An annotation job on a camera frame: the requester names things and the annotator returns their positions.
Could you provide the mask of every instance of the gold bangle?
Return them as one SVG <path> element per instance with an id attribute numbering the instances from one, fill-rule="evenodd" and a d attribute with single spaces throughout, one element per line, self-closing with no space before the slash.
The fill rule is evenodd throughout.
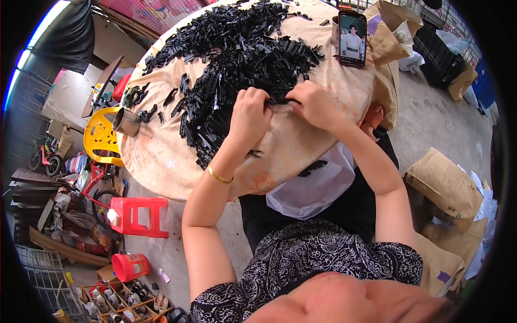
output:
<path id="1" fill-rule="evenodd" d="M 221 176 L 217 175 L 216 172 L 214 172 L 214 170 L 212 169 L 212 166 L 210 164 L 208 164 L 208 167 L 206 169 L 208 169 L 208 172 L 210 173 L 210 175 L 212 175 L 216 180 L 220 181 L 223 184 L 230 184 L 233 181 L 233 177 L 232 177 L 232 180 L 227 180 L 227 179 L 224 179 Z"/>

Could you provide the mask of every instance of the lap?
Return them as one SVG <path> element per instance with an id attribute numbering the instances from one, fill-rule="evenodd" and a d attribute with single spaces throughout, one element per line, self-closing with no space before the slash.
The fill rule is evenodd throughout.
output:
<path id="1" fill-rule="evenodd" d="M 377 144 L 399 168 L 388 134 L 383 135 Z M 365 242 L 370 242 L 375 235 L 375 195 L 358 167 L 355 173 L 356 177 L 349 189 L 314 219 L 332 222 L 351 234 L 358 234 Z M 268 207 L 265 195 L 244 195 L 239 197 L 239 202 L 242 226 L 253 253 L 266 235 L 300 221 Z"/>

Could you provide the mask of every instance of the smartphone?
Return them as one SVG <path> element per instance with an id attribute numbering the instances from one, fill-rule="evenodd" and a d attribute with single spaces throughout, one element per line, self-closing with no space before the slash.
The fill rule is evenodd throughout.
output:
<path id="1" fill-rule="evenodd" d="M 340 10 L 339 62 L 341 65 L 363 68 L 366 55 L 366 17 L 351 10 Z"/>

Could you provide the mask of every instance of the patterned blouse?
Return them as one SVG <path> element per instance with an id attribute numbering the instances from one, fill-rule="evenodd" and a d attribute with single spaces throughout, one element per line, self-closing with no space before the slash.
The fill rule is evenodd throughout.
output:
<path id="1" fill-rule="evenodd" d="M 192 317 L 197 323 L 242 322 L 262 305 L 325 271 L 419 285 L 422 268 L 420 255 L 404 244 L 366 244 L 330 222 L 301 221 L 264 237 L 242 279 L 202 292 L 191 304 Z"/>

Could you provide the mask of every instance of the beige tablecloth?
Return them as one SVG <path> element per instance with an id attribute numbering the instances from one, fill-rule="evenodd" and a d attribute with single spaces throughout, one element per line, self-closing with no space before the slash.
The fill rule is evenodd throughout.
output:
<path id="1" fill-rule="evenodd" d="M 375 67 L 369 50 L 364 69 L 341 66 L 332 57 L 338 53 L 330 43 L 332 23 L 319 26 L 325 19 L 332 21 L 332 16 L 337 15 L 338 10 L 319 0 L 298 1 L 300 6 L 292 2 L 289 12 L 301 11 L 313 20 L 288 17 L 282 22 L 282 35 L 289 35 L 294 39 L 301 37 L 311 47 L 317 44 L 323 46 L 321 50 L 325 59 L 319 66 L 309 70 L 309 77 L 332 94 L 338 106 L 353 122 L 359 122 L 370 105 L 373 91 Z M 241 8 L 248 9 L 253 2 L 245 3 Z M 183 95 L 176 95 L 175 101 L 166 108 L 162 104 L 171 89 L 179 87 L 179 79 L 184 72 L 188 73 L 190 84 L 194 84 L 209 61 L 203 64 L 200 59 L 196 59 L 194 63 L 185 64 L 183 58 L 175 58 L 169 65 L 142 76 L 144 59 L 149 54 L 156 54 L 179 27 L 201 16 L 205 10 L 231 3 L 235 3 L 235 0 L 220 1 L 181 20 L 149 49 L 128 82 L 128 87 L 150 82 L 148 95 L 132 110 L 150 110 L 153 104 L 158 104 L 158 111 L 162 111 L 165 116 L 165 124 L 161 125 L 155 115 L 149 123 L 142 123 L 135 137 L 118 133 L 120 156 L 129 173 L 141 185 L 161 196 L 178 201 L 186 200 L 203 172 L 196 164 L 195 148 L 188 147 L 186 140 L 179 136 L 181 113 L 171 119 L 171 111 Z M 273 107 L 273 111 L 269 130 L 254 147 L 263 151 L 262 157 L 245 158 L 235 172 L 230 197 L 265 193 L 273 189 L 299 174 L 337 142 L 327 132 L 301 120 L 288 105 L 277 105 Z"/>

